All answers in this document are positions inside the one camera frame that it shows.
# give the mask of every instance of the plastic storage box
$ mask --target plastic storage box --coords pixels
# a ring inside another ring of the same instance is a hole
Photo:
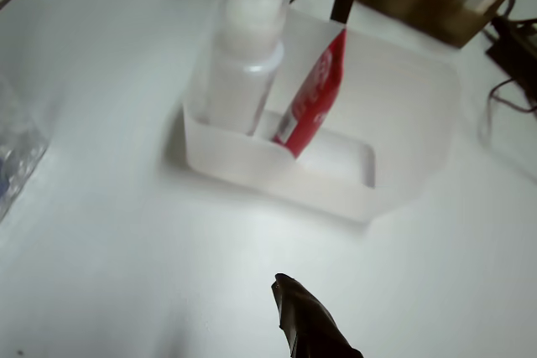
[[[340,31],[339,23],[289,13],[284,63],[253,137],[206,124],[206,67],[198,64],[184,103],[188,164],[353,221],[370,221],[419,195],[446,161],[461,89],[449,65],[380,39],[348,32],[340,95],[298,160],[269,140]]]

